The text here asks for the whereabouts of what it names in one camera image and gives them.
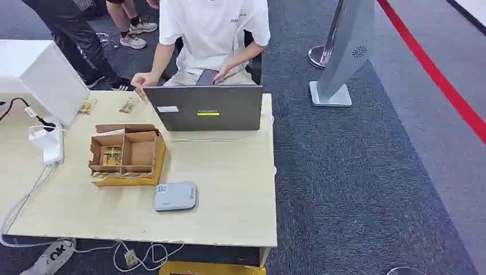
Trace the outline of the seated person's left hand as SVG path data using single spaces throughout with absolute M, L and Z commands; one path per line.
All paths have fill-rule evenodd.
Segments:
M 220 66 L 218 73 L 213 78 L 214 84 L 219 84 L 226 79 L 228 74 L 231 72 L 233 68 L 237 67 L 237 65 L 233 62 L 225 62 Z

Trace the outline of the seated person's right hand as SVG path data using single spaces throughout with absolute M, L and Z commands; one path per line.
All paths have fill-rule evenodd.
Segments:
M 159 80 L 160 74 L 154 72 L 136 73 L 131 80 L 131 85 L 135 88 L 154 87 L 158 85 Z

